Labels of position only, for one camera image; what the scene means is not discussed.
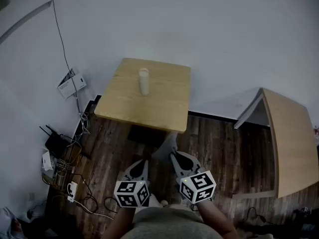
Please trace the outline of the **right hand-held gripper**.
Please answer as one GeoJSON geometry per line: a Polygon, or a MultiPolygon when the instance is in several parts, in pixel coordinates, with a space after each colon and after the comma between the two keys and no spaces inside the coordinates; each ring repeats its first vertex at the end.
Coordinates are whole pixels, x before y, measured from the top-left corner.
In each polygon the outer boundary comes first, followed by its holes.
{"type": "Polygon", "coordinates": [[[205,171],[194,156],[185,152],[171,152],[175,174],[180,179],[179,192],[192,204],[210,199],[216,182],[210,171],[205,171]]]}

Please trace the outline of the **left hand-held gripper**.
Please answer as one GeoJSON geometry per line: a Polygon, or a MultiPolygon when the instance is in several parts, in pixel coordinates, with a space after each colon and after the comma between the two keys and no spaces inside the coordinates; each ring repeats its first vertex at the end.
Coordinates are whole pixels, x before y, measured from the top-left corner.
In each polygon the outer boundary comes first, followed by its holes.
{"type": "Polygon", "coordinates": [[[129,166],[121,180],[116,182],[114,196],[120,207],[148,207],[150,192],[148,189],[149,161],[139,160],[129,166]]]}

